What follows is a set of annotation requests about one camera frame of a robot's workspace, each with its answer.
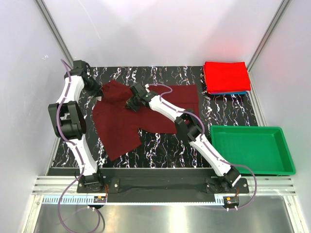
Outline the dark red t-shirt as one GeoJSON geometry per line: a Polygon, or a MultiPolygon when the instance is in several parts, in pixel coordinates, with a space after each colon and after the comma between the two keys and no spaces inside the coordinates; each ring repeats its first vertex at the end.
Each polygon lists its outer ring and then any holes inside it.
{"type": "Polygon", "coordinates": [[[138,130],[150,133],[176,133],[175,124],[147,107],[137,112],[125,107],[132,97],[130,88],[115,80],[102,85],[104,97],[93,108],[93,122],[110,161],[133,151],[142,142],[138,130]]]}

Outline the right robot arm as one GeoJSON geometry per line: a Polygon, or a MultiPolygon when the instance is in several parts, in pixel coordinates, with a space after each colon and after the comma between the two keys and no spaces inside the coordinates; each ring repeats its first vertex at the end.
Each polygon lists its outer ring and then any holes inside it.
{"type": "Polygon", "coordinates": [[[238,187],[241,174],[211,145],[205,135],[201,119],[193,110],[177,107],[163,98],[173,91],[171,88],[158,94],[149,87],[148,84],[143,86],[139,83],[130,86],[132,96],[127,100],[126,107],[136,112],[141,106],[145,106],[171,120],[175,124],[176,134],[180,140],[196,149],[211,165],[220,180],[222,190],[228,193],[234,191],[238,187]]]}

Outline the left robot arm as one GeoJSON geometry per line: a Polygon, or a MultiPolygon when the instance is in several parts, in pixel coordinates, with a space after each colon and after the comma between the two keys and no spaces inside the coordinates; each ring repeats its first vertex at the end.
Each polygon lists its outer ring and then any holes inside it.
{"type": "Polygon", "coordinates": [[[74,61],[73,68],[65,61],[62,63],[66,68],[65,85],[56,103],[48,106],[49,116],[56,136],[63,139],[78,163],[77,192],[99,193],[105,189],[105,180],[87,145],[86,121],[78,101],[83,91],[98,100],[102,100],[104,94],[101,86],[90,76],[87,62],[74,61]]]}

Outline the folded bright red t-shirt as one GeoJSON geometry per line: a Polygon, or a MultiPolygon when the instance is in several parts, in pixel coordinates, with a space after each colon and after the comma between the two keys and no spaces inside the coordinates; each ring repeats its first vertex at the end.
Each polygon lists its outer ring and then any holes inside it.
{"type": "Polygon", "coordinates": [[[245,62],[205,62],[203,72],[210,94],[240,93],[251,90],[245,62]]]}

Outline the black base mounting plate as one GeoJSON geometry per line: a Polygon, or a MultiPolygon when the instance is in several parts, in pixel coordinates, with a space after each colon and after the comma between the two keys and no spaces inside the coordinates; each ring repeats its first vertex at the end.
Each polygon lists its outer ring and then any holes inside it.
{"type": "Polygon", "coordinates": [[[210,168],[102,168],[108,203],[222,205],[218,195],[248,194],[246,179],[223,189],[210,168]]]}

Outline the folded blue t-shirt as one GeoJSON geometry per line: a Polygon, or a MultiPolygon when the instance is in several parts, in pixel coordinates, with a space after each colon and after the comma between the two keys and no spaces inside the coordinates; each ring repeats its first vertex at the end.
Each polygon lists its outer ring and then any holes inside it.
{"type": "Polygon", "coordinates": [[[245,95],[247,91],[231,91],[231,92],[220,92],[214,95],[245,95]]]}

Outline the left connector box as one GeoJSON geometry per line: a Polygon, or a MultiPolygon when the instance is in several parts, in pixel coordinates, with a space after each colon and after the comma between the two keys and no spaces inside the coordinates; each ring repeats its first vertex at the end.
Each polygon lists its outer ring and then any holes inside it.
{"type": "Polygon", "coordinates": [[[105,204],[107,202],[107,196],[95,196],[93,203],[105,204]]]}

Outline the connector box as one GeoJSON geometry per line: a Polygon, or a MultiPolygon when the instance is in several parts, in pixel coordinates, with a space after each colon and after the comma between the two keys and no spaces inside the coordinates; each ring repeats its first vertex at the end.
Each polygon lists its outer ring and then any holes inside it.
{"type": "Polygon", "coordinates": [[[105,204],[107,202],[107,196],[95,196],[93,203],[105,204]]]}
{"type": "Polygon", "coordinates": [[[240,199],[239,199],[238,196],[236,196],[236,197],[225,197],[224,201],[225,201],[225,204],[229,204],[229,205],[235,204],[235,205],[238,205],[239,202],[240,202],[240,199]]]}

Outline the green plastic tray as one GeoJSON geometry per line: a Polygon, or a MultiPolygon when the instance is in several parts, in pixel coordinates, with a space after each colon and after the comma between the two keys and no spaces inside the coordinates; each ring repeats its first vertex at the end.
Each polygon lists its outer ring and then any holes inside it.
{"type": "Polygon", "coordinates": [[[296,173],[280,127],[214,125],[210,133],[213,147],[228,162],[245,165],[256,175],[296,173]]]}

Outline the right connector box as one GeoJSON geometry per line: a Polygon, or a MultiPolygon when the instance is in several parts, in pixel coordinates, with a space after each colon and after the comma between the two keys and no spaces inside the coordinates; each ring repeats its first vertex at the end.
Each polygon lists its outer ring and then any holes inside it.
{"type": "Polygon", "coordinates": [[[239,199],[238,196],[236,196],[236,197],[225,197],[224,201],[225,201],[225,204],[229,204],[229,205],[235,204],[235,205],[238,205],[239,202],[240,202],[240,199],[239,199]]]}

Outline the left aluminium frame post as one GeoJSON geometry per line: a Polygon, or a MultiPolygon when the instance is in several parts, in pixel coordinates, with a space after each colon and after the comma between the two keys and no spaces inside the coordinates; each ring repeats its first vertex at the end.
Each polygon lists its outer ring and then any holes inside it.
{"type": "Polygon", "coordinates": [[[34,0],[36,6],[38,7],[41,15],[43,16],[49,30],[51,31],[54,39],[56,40],[63,56],[64,56],[64,60],[69,64],[69,65],[73,65],[73,57],[59,31],[59,29],[57,28],[57,25],[50,13],[50,11],[48,10],[45,2],[43,0],[34,0]]]}

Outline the aluminium frame post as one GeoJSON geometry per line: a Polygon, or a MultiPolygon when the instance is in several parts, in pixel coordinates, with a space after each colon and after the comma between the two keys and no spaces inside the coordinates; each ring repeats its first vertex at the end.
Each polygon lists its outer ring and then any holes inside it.
{"type": "Polygon", "coordinates": [[[57,25],[50,13],[50,11],[48,10],[45,2],[43,0],[34,0],[36,6],[38,7],[41,15],[43,16],[49,30],[51,31],[54,39],[56,40],[63,56],[64,56],[64,60],[69,64],[69,65],[73,65],[73,57],[59,31],[59,29],[57,28],[57,25]]]}
{"type": "Polygon", "coordinates": [[[255,65],[257,59],[259,58],[261,52],[265,48],[267,42],[269,41],[270,37],[272,36],[273,32],[277,28],[279,22],[281,21],[283,15],[285,14],[287,8],[291,4],[291,0],[282,0],[279,7],[277,8],[272,20],[270,21],[263,37],[261,38],[254,54],[252,55],[250,62],[247,65],[247,71],[250,72],[253,66],[255,65]]]}

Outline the aluminium front rail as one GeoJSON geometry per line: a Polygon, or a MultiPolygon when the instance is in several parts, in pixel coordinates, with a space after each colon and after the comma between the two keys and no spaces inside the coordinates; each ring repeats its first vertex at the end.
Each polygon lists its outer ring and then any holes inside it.
{"type": "Polygon", "coordinates": [[[212,193],[207,172],[106,171],[108,191],[79,194],[72,176],[40,176],[24,233],[307,233],[288,176],[243,176],[212,193]]]}

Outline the right aluminium frame post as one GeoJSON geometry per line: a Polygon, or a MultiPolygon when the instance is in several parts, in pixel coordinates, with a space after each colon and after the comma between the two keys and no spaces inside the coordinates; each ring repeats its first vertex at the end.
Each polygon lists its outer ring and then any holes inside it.
{"type": "Polygon", "coordinates": [[[250,72],[253,66],[255,65],[257,59],[259,58],[261,52],[265,48],[267,42],[269,41],[270,37],[272,36],[273,32],[277,28],[279,22],[281,21],[283,15],[285,14],[287,8],[291,4],[291,0],[282,0],[279,7],[277,8],[272,20],[270,21],[263,37],[261,38],[254,54],[252,55],[250,62],[247,65],[247,71],[250,72]]]}

